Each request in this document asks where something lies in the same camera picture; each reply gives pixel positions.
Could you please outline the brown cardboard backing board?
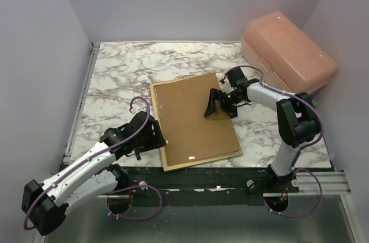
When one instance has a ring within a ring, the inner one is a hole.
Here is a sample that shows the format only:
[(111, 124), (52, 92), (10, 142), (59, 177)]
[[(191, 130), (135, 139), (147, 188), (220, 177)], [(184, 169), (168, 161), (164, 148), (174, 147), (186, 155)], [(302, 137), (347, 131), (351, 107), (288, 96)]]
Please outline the brown cardboard backing board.
[(167, 145), (160, 149), (164, 171), (243, 154), (230, 117), (220, 108), (204, 113), (209, 92), (220, 85), (215, 73), (150, 85), (153, 110)]

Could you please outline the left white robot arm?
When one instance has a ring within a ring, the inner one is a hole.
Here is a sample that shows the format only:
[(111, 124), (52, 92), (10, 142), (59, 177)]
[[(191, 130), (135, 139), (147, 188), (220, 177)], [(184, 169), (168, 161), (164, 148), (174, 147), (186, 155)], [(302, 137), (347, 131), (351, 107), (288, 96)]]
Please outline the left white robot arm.
[(41, 183), (31, 180), (26, 184), (21, 204), (24, 229), (48, 235), (72, 209), (99, 195), (149, 189), (144, 181), (134, 182), (116, 161), (166, 144), (159, 122), (144, 111), (136, 113), (129, 123), (108, 128), (89, 151), (64, 170)]

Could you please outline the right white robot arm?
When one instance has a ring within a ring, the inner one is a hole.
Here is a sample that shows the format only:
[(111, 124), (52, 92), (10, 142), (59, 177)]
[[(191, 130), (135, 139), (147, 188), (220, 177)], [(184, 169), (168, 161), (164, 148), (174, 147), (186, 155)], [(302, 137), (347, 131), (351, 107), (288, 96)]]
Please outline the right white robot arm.
[(321, 120), (311, 96), (306, 92), (294, 94), (273, 88), (261, 78), (247, 79), (241, 67), (228, 70), (220, 82), (229, 82), (233, 90), (226, 93), (211, 89), (205, 117), (215, 113), (217, 103), (230, 118), (237, 117), (239, 107), (252, 102), (276, 112), (281, 145), (260, 181), (254, 181), (248, 187), (280, 191), (292, 177), (292, 169), (302, 150), (320, 141), (323, 135)]

